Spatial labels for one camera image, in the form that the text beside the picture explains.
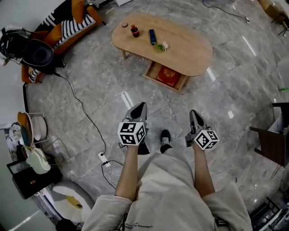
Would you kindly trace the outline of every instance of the person's leg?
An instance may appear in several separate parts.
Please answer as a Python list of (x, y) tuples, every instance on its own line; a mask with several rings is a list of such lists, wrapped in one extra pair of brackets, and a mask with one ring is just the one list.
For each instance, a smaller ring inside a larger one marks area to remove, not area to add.
[(171, 135), (170, 132), (168, 130), (163, 130), (160, 136), (160, 140), (161, 140), (161, 153), (164, 153), (165, 151), (167, 151), (169, 148), (172, 148), (172, 146), (170, 145), (171, 142)]

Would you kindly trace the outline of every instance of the gray tile floor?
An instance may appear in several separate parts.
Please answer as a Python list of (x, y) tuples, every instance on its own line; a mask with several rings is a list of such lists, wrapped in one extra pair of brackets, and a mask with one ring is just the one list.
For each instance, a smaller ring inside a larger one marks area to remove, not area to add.
[[(207, 153), (216, 189), (237, 178), (245, 204), (252, 210), (277, 190), (283, 171), (281, 168), (271, 179), (277, 165), (252, 151), (258, 138), (249, 126), (268, 128), (274, 119), (270, 104), (288, 100), (288, 95), (278, 92), (282, 81), (276, 63), (288, 54), (289, 40), (278, 36), (282, 27), (270, 23), (256, 0), (222, 2), (219, 6), (246, 15), (250, 23), (206, 8), (201, 0), (133, 0), (122, 7), (109, 5), (100, 11), (107, 25), (73, 45), (65, 55), (66, 67), (58, 72), (72, 81), (76, 95), (84, 101), (105, 139), (110, 160), (124, 160), (117, 137), (118, 123), (127, 111), (124, 95), (132, 104), (145, 101), (148, 105), (149, 150), (159, 149), (160, 131), (169, 129), (172, 146), (185, 152), (192, 166), (193, 153), (185, 148), (184, 137), (189, 131), (189, 110), (199, 111), (221, 140)], [(210, 68), (190, 78), (185, 95), (143, 78), (149, 62), (134, 55), (123, 60), (113, 46), (114, 27), (132, 12), (170, 19), (210, 40), (214, 50)], [(73, 98), (67, 82), (46, 76), (42, 84), (30, 84), (27, 93), (30, 111), (45, 113), (50, 140), (61, 138), (72, 156), (71, 163), (61, 166), (64, 176), (83, 187), (94, 200), (102, 194), (113, 194), (97, 157), (103, 150), (99, 133)], [(112, 164), (110, 181), (117, 181), (120, 172), (121, 168)]]

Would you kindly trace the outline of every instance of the white t-shirt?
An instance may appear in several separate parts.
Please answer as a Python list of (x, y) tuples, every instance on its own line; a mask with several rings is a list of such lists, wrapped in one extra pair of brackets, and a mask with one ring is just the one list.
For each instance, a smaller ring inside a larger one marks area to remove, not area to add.
[[(252, 230), (251, 220), (235, 183), (203, 199), (194, 187), (191, 167), (174, 150), (138, 156), (136, 201), (98, 197), (83, 231), (112, 231), (122, 225), (132, 231)], [(218, 226), (217, 220), (227, 226)]]

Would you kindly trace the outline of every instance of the power strip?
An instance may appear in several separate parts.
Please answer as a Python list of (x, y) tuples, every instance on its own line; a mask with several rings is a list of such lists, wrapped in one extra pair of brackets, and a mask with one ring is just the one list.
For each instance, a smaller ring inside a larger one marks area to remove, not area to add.
[[(107, 161), (107, 158), (105, 157), (105, 155), (102, 153), (102, 152), (100, 152), (99, 154), (98, 154), (98, 157), (100, 158), (100, 160), (103, 162), (103, 163), (105, 163), (106, 161)], [(105, 167), (110, 167), (110, 163), (107, 163), (107, 164), (105, 164)]]

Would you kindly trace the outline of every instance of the person's arm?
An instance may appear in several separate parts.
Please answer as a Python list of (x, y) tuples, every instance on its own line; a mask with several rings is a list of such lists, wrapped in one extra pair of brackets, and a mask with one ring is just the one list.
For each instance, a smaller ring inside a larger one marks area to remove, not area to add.
[(194, 142), (192, 144), (195, 153), (195, 189), (200, 197), (215, 192), (211, 175), (209, 173), (205, 152)]
[(135, 200), (137, 186), (137, 150), (139, 146), (128, 146), (121, 177), (117, 183), (116, 196)]

